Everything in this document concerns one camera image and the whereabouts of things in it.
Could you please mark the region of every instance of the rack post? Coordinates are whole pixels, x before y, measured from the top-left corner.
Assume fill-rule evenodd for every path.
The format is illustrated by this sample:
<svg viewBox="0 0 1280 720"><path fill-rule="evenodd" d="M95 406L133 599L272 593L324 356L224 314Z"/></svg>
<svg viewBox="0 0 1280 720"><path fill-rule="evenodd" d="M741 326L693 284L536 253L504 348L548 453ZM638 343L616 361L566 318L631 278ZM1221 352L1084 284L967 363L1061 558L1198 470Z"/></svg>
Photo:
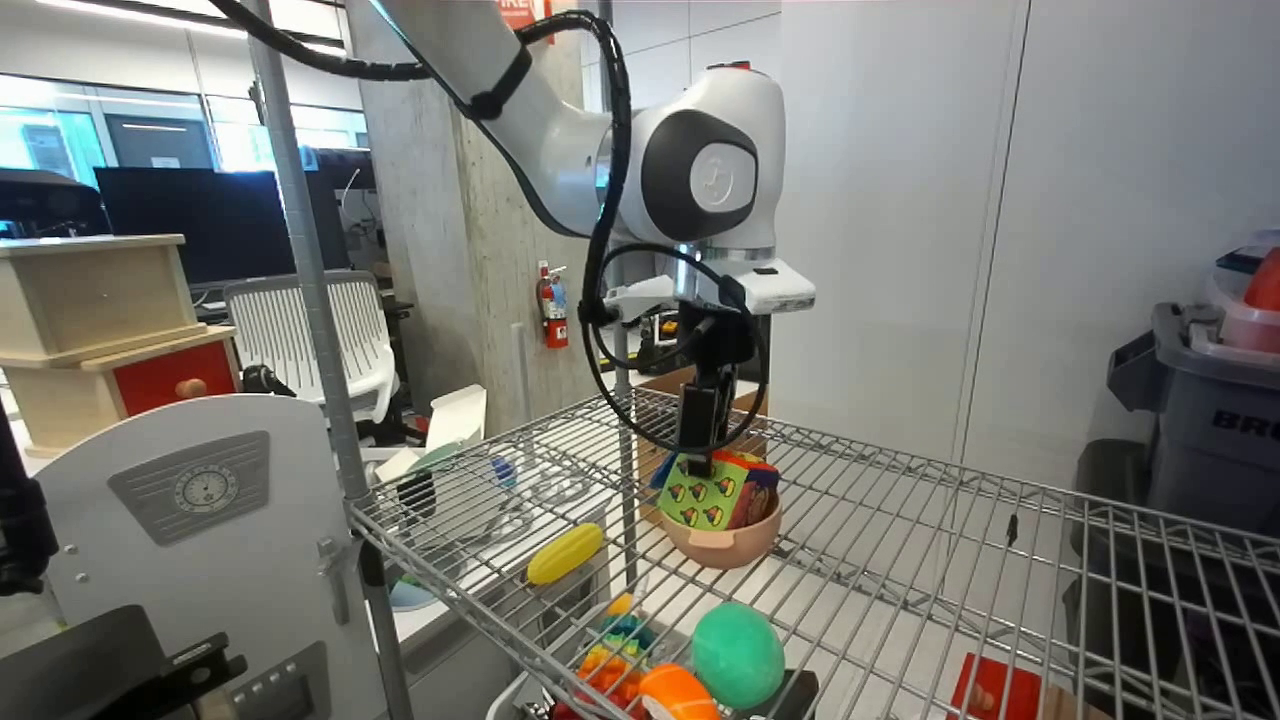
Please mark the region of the rack post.
<svg viewBox="0 0 1280 720"><path fill-rule="evenodd" d="M250 6L266 22L272 22L270 0L250 0ZM276 182L282 182L282 204L284 204L284 222L290 222L290 249L293 249L293 264L296 264L296 278L299 278L304 305L310 305L310 336L313 336L313 348L315 348L324 413L330 413L330 429L331 429L331 437L330 437L331 439L331 454L338 454L338 467L340 467L346 496L350 499L365 499L368 483L365 483L365 464L361 464L361 437L357 437L354 396L350 396L350 379L346 379L346 356L340 356L340 339L338 339L338 323L331 323L331 308L330 308L315 212L313 212L310 181L304 181L299 153L296 153L296 128L293 128L293 105L290 105L284 67L282 67L282 56L261 41L250 41L250 56L253 56L253 76L261 84L266 125L270 125L270 135L272 135ZM385 681L385 694L387 694L387 715L391 720L413 720L413 700L410 700L410 681L403 681L391 599L377 584L361 584L361 586L365 586L377 665L381 665L381 681Z"/></svg>

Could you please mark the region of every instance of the trash can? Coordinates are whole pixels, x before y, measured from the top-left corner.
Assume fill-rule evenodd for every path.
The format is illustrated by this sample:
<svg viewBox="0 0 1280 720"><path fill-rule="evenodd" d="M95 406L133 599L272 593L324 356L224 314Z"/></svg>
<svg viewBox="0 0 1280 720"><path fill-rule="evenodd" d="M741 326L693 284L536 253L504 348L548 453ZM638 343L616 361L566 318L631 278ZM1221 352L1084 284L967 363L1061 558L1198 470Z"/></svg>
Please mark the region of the trash can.
<svg viewBox="0 0 1280 720"><path fill-rule="evenodd" d="M1159 305L1110 382L1157 413L1154 506L1280 535L1280 361L1217 343L1217 323L1213 308Z"/></svg>

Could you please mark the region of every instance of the metal wire rack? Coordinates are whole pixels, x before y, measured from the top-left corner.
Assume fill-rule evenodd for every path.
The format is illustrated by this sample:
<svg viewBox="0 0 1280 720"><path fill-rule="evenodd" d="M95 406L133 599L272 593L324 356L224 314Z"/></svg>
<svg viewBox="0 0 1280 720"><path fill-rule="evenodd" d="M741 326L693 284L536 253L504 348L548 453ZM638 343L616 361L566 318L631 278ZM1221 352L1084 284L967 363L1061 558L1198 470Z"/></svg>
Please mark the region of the metal wire rack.
<svg viewBox="0 0 1280 720"><path fill-rule="evenodd" d="M653 637L638 677L684 665L710 606L766 613L793 670L747 715L1016 715L1030 681L1050 720L1280 715L1280 540L782 420L752 443L784 470L784 535L736 572L638 523L638 453L599 399L387 483L354 518L581 715L642 715L616 700L631 677L581 670L622 593ZM610 553L529 586L529 554L581 518Z"/></svg>

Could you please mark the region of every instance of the red object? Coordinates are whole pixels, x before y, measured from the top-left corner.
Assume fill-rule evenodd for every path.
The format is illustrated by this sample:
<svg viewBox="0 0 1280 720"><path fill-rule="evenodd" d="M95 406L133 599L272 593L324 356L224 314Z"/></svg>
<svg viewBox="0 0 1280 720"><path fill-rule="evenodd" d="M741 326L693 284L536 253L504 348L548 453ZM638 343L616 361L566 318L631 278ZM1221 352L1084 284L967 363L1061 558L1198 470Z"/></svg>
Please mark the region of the red object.
<svg viewBox="0 0 1280 720"><path fill-rule="evenodd" d="M1280 310L1280 253L1274 253L1249 278L1249 308Z"/></svg>
<svg viewBox="0 0 1280 720"><path fill-rule="evenodd" d="M952 707L975 720L1035 720L1042 677L989 654L964 654L959 681L952 689Z"/></svg>
<svg viewBox="0 0 1280 720"><path fill-rule="evenodd" d="M554 705L548 720L583 720L583 715L576 707L569 707L569 705Z"/></svg>
<svg viewBox="0 0 1280 720"><path fill-rule="evenodd" d="M504 16L510 29L523 29L532 21L554 16L554 0L499 0L495 10Z"/></svg>
<svg viewBox="0 0 1280 720"><path fill-rule="evenodd" d="M545 343L569 348L569 289L562 268L548 268L548 264L536 268L536 308L545 318Z"/></svg>
<svg viewBox="0 0 1280 720"><path fill-rule="evenodd" d="M137 361L112 370L130 416L194 399L236 393L230 339L196 343L185 352Z"/></svg>

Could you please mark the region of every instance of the green object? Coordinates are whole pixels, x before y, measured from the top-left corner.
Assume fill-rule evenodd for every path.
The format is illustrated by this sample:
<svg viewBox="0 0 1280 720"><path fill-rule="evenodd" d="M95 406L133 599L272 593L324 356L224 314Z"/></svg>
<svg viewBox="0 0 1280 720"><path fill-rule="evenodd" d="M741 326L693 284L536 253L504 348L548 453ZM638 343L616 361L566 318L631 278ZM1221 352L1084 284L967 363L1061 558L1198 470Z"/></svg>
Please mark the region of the green object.
<svg viewBox="0 0 1280 720"><path fill-rule="evenodd" d="M642 615L616 615L605 624L605 637L629 637L638 641L642 649L653 643L653 629L642 618Z"/></svg>
<svg viewBox="0 0 1280 720"><path fill-rule="evenodd" d="M693 629L693 670L719 705L746 711L784 684L784 643L769 615L747 604L719 604Z"/></svg>
<svg viewBox="0 0 1280 720"><path fill-rule="evenodd" d="M717 459L714 475L693 475L684 467L684 454L678 454L666 491L655 496L655 506L684 529L725 531L731 523L747 475L752 470L731 459Z"/></svg>

